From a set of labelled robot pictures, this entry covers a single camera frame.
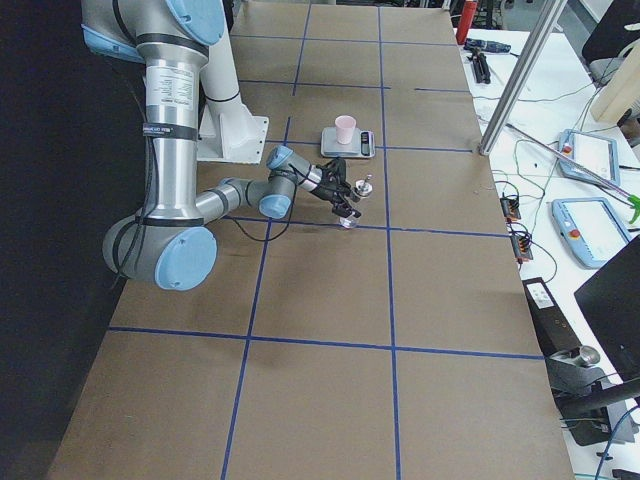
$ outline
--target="computer monitor stand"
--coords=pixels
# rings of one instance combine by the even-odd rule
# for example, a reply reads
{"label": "computer monitor stand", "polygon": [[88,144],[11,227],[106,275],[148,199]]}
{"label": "computer monitor stand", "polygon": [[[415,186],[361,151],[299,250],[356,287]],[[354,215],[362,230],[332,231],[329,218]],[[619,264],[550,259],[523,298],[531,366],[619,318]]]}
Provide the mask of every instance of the computer monitor stand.
{"label": "computer monitor stand", "polygon": [[[628,410],[624,400],[640,395],[640,378],[614,385],[598,367],[579,367],[553,358],[545,361],[556,405],[576,443],[608,441],[611,429]],[[630,418],[620,425],[615,439],[634,441]]]}

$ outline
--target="red bottle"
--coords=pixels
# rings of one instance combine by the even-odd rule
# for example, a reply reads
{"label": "red bottle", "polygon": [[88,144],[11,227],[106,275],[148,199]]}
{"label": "red bottle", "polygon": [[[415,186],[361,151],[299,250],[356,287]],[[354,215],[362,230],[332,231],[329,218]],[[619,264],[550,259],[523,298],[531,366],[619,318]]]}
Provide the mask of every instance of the red bottle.
{"label": "red bottle", "polygon": [[478,2],[476,0],[467,0],[464,2],[462,18],[460,18],[460,22],[458,22],[458,31],[456,32],[458,45],[463,45],[467,39],[467,33],[469,33],[469,28],[471,28],[473,17],[476,15],[476,8],[478,8]]}

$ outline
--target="pink cup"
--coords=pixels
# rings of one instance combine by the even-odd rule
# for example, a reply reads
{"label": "pink cup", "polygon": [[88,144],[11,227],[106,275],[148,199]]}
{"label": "pink cup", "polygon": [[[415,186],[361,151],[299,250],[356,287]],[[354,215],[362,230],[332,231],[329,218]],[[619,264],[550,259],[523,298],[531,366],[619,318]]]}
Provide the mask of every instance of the pink cup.
{"label": "pink cup", "polygon": [[336,140],[342,145],[348,145],[356,131],[356,119],[349,115],[340,115],[336,118]]}

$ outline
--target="robot label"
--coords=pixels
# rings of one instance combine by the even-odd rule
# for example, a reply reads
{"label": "robot label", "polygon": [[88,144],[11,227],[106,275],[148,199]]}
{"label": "robot label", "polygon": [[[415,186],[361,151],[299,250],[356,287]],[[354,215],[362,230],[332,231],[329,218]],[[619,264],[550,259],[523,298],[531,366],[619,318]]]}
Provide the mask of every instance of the robot label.
{"label": "robot label", "polygon": [[194,74],[172,67],[147,68],[147,105],[193,110]]}

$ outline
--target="blue tape grid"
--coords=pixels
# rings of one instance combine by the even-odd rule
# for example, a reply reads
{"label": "blue tape grid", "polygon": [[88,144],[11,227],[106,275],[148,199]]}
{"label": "blue tape grid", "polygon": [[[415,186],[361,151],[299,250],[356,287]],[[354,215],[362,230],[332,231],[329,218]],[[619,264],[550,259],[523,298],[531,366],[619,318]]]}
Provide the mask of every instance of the blue tape grid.
{"label": "blue tape grid", "polygon": [[[289,128],[291,127],[291,117],[287,117],[287,125],[284,130],[283,144],[287,144],[289,137]],[[265,238],[269,238],[271,235],[272,221],[267,221],[267,229]],[[262,276],[264,273],[264,265],[267,261],[267,250],[269,248],[269,242],[264,242],[262,245],[262,256],[260,258],[260,267],[258,268],[258,277],[256,280],[256,289],[253,295],[253,304],[251,305],[251,317],[249,318],[249,326],[247,327],[247,335],[245,336],[244,352],[242,353],[242,364],[240,366],[240,375],[238,377],[238,385],[236,387],[236,396],[233,401],[233,412],[231,413],[231,423],[229,424],[229,433],[227,434],[227,445],[224,451],[224,461],[222,462],[222,471],[220,473],[220,479],[225,480],[227,478],[227,469],[229,468],[229,459],[231,458],[231,447],[233,446],[233,434],[235,433],[236,420],[238,418],[238,409],[240,407],[240,398],[242,395],[242,385],[244,383],[245,372],[247,370],[247,358],[249,357],[249,348],[251,346],[251,340],[253,339],[253,324],[256,319],[256,311],[258,309],[258,300],[260,299],[260,286],[262,284]]]}
{"label": "blue tape grid", "polygon": [[375,43],[375,44],[382,44],[382,45],[426,45],[429,47],[455,47],[455,48],[459,48],[457,44],[455,43],[437,43],[437,42],[400,42],[400,41],[394,41],[394,40],[385,40],[382,41],[381,39],[378,40],[355,40],[355,39],[351,39],[351,38],[316,38],[316,37],[307,37],[306,36],[306,29],[305,32],[301,37],[288,37],[288,36],[278,36],[278,35],[243,35],[243,34],[236,34],[236,33],[232,33],[229,36],[230,37],[237,37],[237,38],[267,38],[267,39],[275,39],[275,40],[313,40],[316,42],[343,42],[343,43]]}
{"label": "blue tape grid", "polygon": [[393,392],[393,427],[395,437],[396,455],[396,480],[402,480],[402,455],[400,450],[400,405],[398,403],[398,359],[396,355],[396,320],[395,302],[393,295],[393,258],[391,246],[391,216],[389,199],[389,175],[387,168],[387,123],[384,110],[384,73],[382,53],[382,18],[380,9],[378,14],[378,52],[380,58],[380,108],[382,112],[382,155],[384,167],[384,191],[385,191],[385,222],[387,233],[387,275],[389,278],[389,328],[391,332],[391,382]]}
{"label": "blue tape grid", "polygon": [[527,355],[523,353],[500,353],[500,352],[482,352],[476,350],[453,350],[446,348],[429,348],[429,347],[411,347],[405,345],[377,345],[373,343],[356,343],[356,342],[338,342],[332,340],[313,340],[307,338],[285,338],[285,337],[267,337],[262,335],[238,335],[233,333],[217,333],[217,332],[200,332],[193,330],[171,330],[162,328],[144,328],[144,327],[125,327],[111,326],[108,328],[111,332],[125,333],[144,333],[152,335],[173,335],[178,337],[202,337],[202,338],[219,338],[223,340],[241,340],[251,342],[264,343],[290,343],[294,345],[315,345],[321,347],[337,347],[337,348],[355,348],[359,350],[382,350],[390,352],[396,350],[398,352],[426,353],[436,355],[455,355],[466,357],[489,357],[489,358],[507,358],[512,360],[544,360],[541,355]]}
{"label": "blue tape grid", "polygon": [[[390,223],[390,199],[389,199],[389,180],[388,180],[388,160],[387,160],[387,151],[388,150],[426,150],[426,151],[444,151],[444,152],[465,152],[472,153],[472,150],[469,149],[455,149],[455,148],[431,148],[431,147],[388,147],[386,142],[386,118],[385,118],[385,90],[388,90],[390,87],[384,85],[384,77],[383,77],[383,45],[384,44],[401,44],[401,45],[430,45],[430,46],[440,46],[440,47],[456,47],[455,44],[438,44],[438,43],[426,43],[426,42],[392,42],[392,41],[382,41],[382,27],[381,27],[381,14],[380,9],[377,11],[378,13],[378,40],[337,40],[337,39],[320,39],[320,38],[307,38],[307,30],[309,25],[309,18],[311,14],[311,4],[309,4],[307,10],[307,17],[305,20],[304,33],[302,37],[302,44],[300,47],[300,53],[298,56],[298,65],[296,69],[296,75],[293,82],[278,82],[278,81],[259,81],[259,80],[240,80],[244,83],[271,83],[271,84],[285,84],[291,85],[292,88],[292,96],[295,96],[298,85],[309,85],[309,86],[326,86],[326,87],[345,87],[345,88],[373,88],[380,90],[380,102],[382,109],[382,145],[377,146],[383,152],[383,165],[384,165],[384,183],[385,183],[385,226],[367,226],[360,225],[359,228],[364,229],[373,229],[373,230],[383,230],[386,232],[387,238],[387,270],[389,277],[389,328],[390,328],[390,345],[375,345],[375,344],[365,344],[365,343],[351,343],[351,342],[336,342],[336,341],[321,341],[321,340],[312,340],[312,339],[295,339],[295,338],[281,338],[281,337],[265,337],[265,336],[254,336],[253,335],[253,326],[256,317],[256,311],[258,306],[258,301],[260,298],[260,287],[262,283],[264,267],[267,258],[268,251],[268,242],[263,245],[262,254],[260,259],[260,266],[258,269],[258,275],[256,278],[256,288],[254,291],[253,303],[251,307],[251,316],[249,320],[249,325],[247,328],[246,335],[237,335],[237,334],[225,334],[225,333],[213,333],[213,332],[199,332],[199,331],[183,331],[183,330],[166,330],[166,329],[151,329],[151,328],[138,328],[138,327],[125,327],[125,326],[112,326],[109,327],[108,330],[112,332],[130,332],[130,333],[147,333],[147,334],[161,334],[161,335],[177,335],[177,336],[189,336],[189,337],[206,337],[206,338],[219,338],[219,339],[230,339],[230,340],[239,340],[244,341],[244,351],[242,355],[242,363],[240,367],[240,373],[238,377],[238,383],[236,387],[236,394],[234,398],[233,411],[231,416],[231,423],[229,425],[229,432],[227,435],[227,444],[225,448],[224,461],[222,465],[221,472],[221,480],[226,480],[229,461],[232,453],[233,446],[233,437],[235,433],[235,425],[238,416],[238,410],[240,407],[240,401],[242,397],[242,387],[244,383],[244,378],[246,375],[247,369],[247,359],[249,356],[249,350],[251,347],[251,342],[272,342],[272,343],[289,343],[289,344],[300,344],[300,345],[315,345],[315,346],[328,346],[328,347],[340,347],[340,348],[356,348],[356,349],[372,349],[372,350],[382,350],[389,351],[391,355],[391,370],[392,370],[392,390],[393,390],[393,415],[394,415],[394,436],[395,436],[395,458],[396,458],[396,480],[402,479],[402,461],[401,461],[401,444],[400,444],[400,412],[399,412],[399,400],[398,400],[398,372],[397,372],[397,352],[413,352],[413,353],[422,353],[422,354],[443,354],[443,355],[458,355],[458,356],[474,356],[474,357],[493,357],[493,358],[505,358],[505,359],[523,359],[523,360],[543,360],[544,357],[538,355],[526,355],[526,354],[516,354],[516,353],[498,353],[498,352],[481,352],[481,351],[465,351],[465,350],[449,350],[449,349],[436,349],[436,348],[423,348],[423,347],[411,347],[411,346],[400,346],[396,344],[396,334],[395,334],[395,311],[394,311],[394,290],[393,290],[393,259],[392,259],[392,240],[391,240],[391,232],[401,231],[401,232],[415,232],[415,233],[433,233],[433,234],[448,234],[448,235],[471,235],[471,236],[485,236],[485,237],[498,237],[498,238],[508,238],[508,235],[505,234],[491,234],[491,233],[481,233],[481,232],[462,232],[462,231],[449,231],[449,230],[436,230],[436,229],[420,229],[420,228],[400,228],[400,227],[392,227]],[[261,36],[261,35],[232,35],[236,37],[251,37],[251,38],[279,38],[279,39],[296,39],[300,40],[298,37],[278,37],[278,36]],[[361,85],[331,85],[331,84],[318,84],[318,83],[305,83],[299,82],[300,76],[300,68],[302,64],[302,58],[304,54],[304,45],[306,40],[322,40],[322,41],[341,41],[341,42],[352,42],[352,43],[375,43],[378,44],[379,47],[379,61],[380,61],[380,85],[379,86],[361,86]],[[453,92],[454,90],[446,90],[446,89],[420,89],[416,88],[415,90],[420,91],[441,91],[441,92]],[[289,144],[308,144],[308,145],[318,145],[318,143],[313,142],[294,142],[288,141],[289,129],[291,126],[291,117],[288,117],[284,141],[276,142],[276,141],[267,141],[268,143],[283,143],[284,145]],[[272,219],[260,219],[260,218],[246,218],[246,217],[225,217],[225,218],[235,218],[237,220],[244,221],[252,221],[252,222],[262,222],[266,223],[266,236],[269,237],[271,233],[271,228],[274,223],[285,223],[284,220],[272,220]],[[324,226],[324,227],[334,227],[337,228],[336,225],[329,224],[316,224],[312,222],[294,222],[293,225],[314,225],[314,226]]]}

